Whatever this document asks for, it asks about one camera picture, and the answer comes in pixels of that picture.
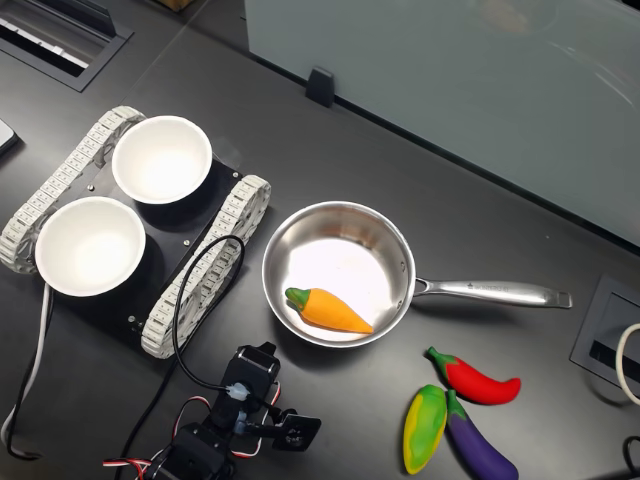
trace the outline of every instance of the carrot green top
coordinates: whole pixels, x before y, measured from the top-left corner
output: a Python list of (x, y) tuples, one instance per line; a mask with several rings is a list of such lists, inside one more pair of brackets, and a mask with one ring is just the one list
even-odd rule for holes
[(309, 294), (311, 290), (300, 290), (298, 288), (287, 288), (284, 294), (291, 302), (298, 308), (298, 310), (304, 310), (309, 300)]

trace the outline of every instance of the white bowl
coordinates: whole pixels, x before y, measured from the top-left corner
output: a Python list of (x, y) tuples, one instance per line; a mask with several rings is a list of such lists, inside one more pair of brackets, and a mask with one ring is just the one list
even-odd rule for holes
[(211, 169), (209, 139), (181, 117), (153, 117), (123, 135), (113, 152), (113, 176), (143, 203), (171, 203), (194, 192)]
[(107, 292), (131, 276), (146, 236), (138, 215), (103, 197), (76, 200), (44, 224), (36, 264), (55, 290), (74, 297)]

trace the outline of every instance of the red chili pepper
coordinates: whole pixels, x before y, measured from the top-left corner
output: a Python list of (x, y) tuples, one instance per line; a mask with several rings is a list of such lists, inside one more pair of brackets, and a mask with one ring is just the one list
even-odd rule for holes
[(438, 353), (433, 347), (427, 353), (435, 360), (451, 388), (468, 400), (485, 405), (499, 405), (509, 403), (520, 391), (519, 378), (498, 382), (458, 357)]

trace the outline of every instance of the stainless steel pan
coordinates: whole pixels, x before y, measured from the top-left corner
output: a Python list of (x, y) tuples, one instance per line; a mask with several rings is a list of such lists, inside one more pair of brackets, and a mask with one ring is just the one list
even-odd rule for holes
[[(334, 348), (356, 347), (386, 335), (419, 295), (571, 307), (568, 293), (537, 285), (416, 278), (411, 249), (395, 225), (375, 210), (349, 202), (319, 203), (289, 217), (269, 241), (262, 281), (269, 305), (289, 330)], [(423, 287), (417, 292), (416, 283)], [(305, 323), (287, 302), (284, 291), (289, 287), (333, 293), (371, 324), (374, 333), (336, 332)]]

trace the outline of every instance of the toy yellow-green pepper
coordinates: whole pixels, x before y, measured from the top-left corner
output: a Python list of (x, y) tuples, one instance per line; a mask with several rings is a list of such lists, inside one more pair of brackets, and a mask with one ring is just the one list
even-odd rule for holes
[(434, 385), (422, 387), (411, 403), (404, 424), (402, 452), (407, 472), (414, 475), (429, 462), (438, 448), (446, 422), (444, 391)]

